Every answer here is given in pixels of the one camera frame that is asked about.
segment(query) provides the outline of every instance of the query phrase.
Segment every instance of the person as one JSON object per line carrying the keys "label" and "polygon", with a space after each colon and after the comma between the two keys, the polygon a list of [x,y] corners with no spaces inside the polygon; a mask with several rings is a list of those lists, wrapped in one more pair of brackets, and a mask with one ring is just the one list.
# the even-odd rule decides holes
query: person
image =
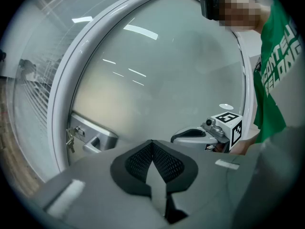
{"label": "person", "polygon": [[301,53],[302,40],[279,0],[274,0],[271,7],[255,0],[213,0],[213,5],[219,13],[217,18],[221,26],[261,34],[261,56],[254,70],[257,99],[254,124],[260,132],[251,139],[239,141],[230,152],[245,155],[252,144],[261,143],[286,127],[273,92],[281,88],[283,79],[294,66]]}

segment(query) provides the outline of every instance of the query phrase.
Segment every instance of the white wall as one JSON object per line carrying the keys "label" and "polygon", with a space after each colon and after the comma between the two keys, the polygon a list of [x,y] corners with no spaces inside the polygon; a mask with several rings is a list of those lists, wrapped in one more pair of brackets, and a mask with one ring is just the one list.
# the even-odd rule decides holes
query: white wall
{"label": "white wall", "polygon": [[14,78],[22,53],[37,24],[44,18],[33,0],[26,1],[16,12],[8,25],[0,48],[6,52],[6,60],[1,65],[0,75]]}

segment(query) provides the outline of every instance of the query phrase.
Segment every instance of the neck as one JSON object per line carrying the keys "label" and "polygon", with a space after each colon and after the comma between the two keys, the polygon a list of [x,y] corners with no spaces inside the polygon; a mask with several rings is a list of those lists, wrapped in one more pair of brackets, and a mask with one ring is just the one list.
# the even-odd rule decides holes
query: neck
{"label": "neck", "polygon": [[260,17],[256,27],[254,28],[254,31],[261,34],[263,30],[263,26],[269,19],[269,16],[270,16],[270,7],[265,5],[260,5]]}

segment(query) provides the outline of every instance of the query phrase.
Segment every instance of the floor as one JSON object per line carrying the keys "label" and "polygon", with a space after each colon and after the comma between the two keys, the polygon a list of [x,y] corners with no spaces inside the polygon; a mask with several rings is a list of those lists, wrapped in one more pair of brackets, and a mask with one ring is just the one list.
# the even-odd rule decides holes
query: floor
{"label": "floor", "polygon": [[43,182],[29,167],[15,140],[7,110],[5,85],[6,79],[0,78],[0,165],[9,184],[30,197]]}

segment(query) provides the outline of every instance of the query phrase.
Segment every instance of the white door frame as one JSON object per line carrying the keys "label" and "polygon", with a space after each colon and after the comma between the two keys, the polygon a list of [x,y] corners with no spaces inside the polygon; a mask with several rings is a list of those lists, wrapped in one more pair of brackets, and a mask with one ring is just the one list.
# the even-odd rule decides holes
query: white door frame
{"label": "white door frame", "polygon": [[[49,147],[58,172],[62,172],[69,166],[66,128],[73,95],[89,58],[107,33],[122,18],[148,1],[150,0],[119,0],[90,21],[67,49],[54,77],[47,114]],[[250,59],[245,51],[243,40],[240,34],[234,34],[240,45],[244,61],[246,92],[243,130],[245,136],[252,117],[253,78]]]}

